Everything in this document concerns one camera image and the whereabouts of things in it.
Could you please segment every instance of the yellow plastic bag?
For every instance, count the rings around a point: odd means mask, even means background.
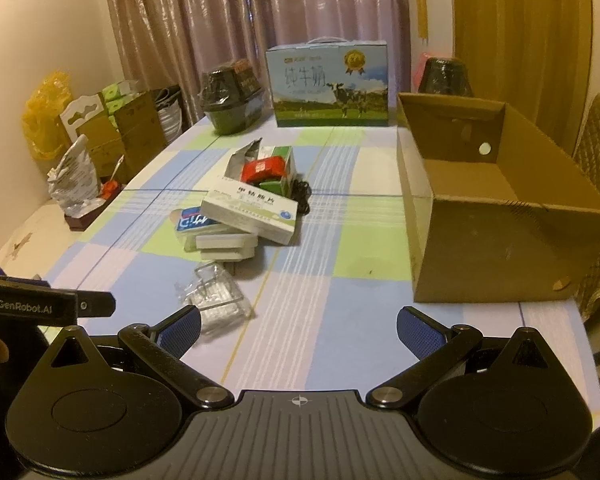
[[[73,100],[69,75],[53,72],[25,105],[22,115],[24,137],[31,156],[45,175],[58,164],[71,145],[59,115]]]

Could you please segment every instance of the open cardboard box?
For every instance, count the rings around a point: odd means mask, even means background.
[[[600,193],[509,104],[399,94],[398,168],[415,301],[561,300],[600,252]]]

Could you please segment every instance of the black cable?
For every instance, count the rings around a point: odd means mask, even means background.
[[[308,215],[311,211],[309,198],[311,197],[311,186],[305,180],[294,180],[291,185],[291,200],[298,202],[298,216]]]

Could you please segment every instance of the small red object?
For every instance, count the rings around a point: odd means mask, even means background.
[[[100,191],[100,197],[104,200],[108,200],[119,187],[120,184],[117,183],[115,180],[109,180],[104,186],[102,186],[102,190]]]
[[[286,174],[285,159],[279,155],[247,162],[242,167],[240,180],[252,186],[269,179],[283,178]]]

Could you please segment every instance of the gold medal logo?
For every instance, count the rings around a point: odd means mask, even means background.
[[[359,50],[349,50],[344,56],[344,64],[347,66],[347,74],[358,72],[362,74],[366,63],[365,55]]]

